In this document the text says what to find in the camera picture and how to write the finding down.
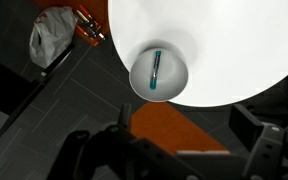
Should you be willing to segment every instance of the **plastic bag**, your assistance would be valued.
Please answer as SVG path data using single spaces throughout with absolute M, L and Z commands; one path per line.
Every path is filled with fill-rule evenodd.
M 76 23 L 71 7 L 44 10 L 34 22 L 30 38 L 32 61 L 47 68 L 71 43 Z

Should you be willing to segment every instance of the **white bowl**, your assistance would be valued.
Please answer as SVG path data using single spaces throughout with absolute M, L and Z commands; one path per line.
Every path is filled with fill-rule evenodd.
M 156 89 L 150 88 L 156 51 L 161 51 Z M 133 90 L 143 99 L 154 102 L 168 101 L 179 95 L 188 81 L 188 70 L 175 53 L 165 49 L 150 49 L 142 53 L 130 71 Z

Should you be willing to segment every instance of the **teal pen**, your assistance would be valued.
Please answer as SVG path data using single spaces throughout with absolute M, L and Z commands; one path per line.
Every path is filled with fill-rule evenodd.
M 150 88 L 153 90 L 156 89 L 157 72 L 158 72 L 158 68 L 160 65 L 160 58 L 161 58 L 161 51 L 156 51 L 154 66 L 153 66 L 154 71 L 153 71 L 153 76 L 152 76 L 151 83 L 150 83 Z

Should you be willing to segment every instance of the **dark floor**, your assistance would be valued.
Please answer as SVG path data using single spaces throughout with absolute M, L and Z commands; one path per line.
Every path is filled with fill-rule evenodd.
M 0 63 L 30 81 L 41 72 L 28 52 L 33 21 L 40 11 L 30 1 L 0 2 Z M 117 121 L 123 103 L 132 103 L 136 111 L 146 102 L 131 89 L 128 71 L 111 38 L 96 48 L 79 37 L 74 37 L 73 42 L 76 47 L 70 56 L 0 139 L 0 180 L 45 179 L 71 131 L 87 129 L 96 133 Z M 287 86 L 282 82 L 241 103 L 255 107 L 288 104 Z M 172 105 L 232 153 L 248 155 L 228 127 L 230 105 Z M 116 178 L 103 167 L 94 179 Z

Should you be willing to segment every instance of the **orange floor mat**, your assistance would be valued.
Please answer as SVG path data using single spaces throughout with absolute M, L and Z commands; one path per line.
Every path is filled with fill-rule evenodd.
M 148 102 L 132 115 L 131 133 L 170 154 L 177 150 L 227 150 L 169 103 Z
M 107 36 L 110 32 L 110 27 L 108 24 L 107 0 L 34 0 L 34 2 L 44 9 L 52 6 L 71 6 L 73 9 L 78 9 L 78 6 L 81 4 L 102 26 L 102 34 Z M 99 37 L 95 39 L 95 41 L 92 41 L 90 38 L 86 37 L 83 33 L 79 31 L 75 31 L 75 33 L 80 35 L 93 46 L 96 45 L 97 41 L 100 41 Z

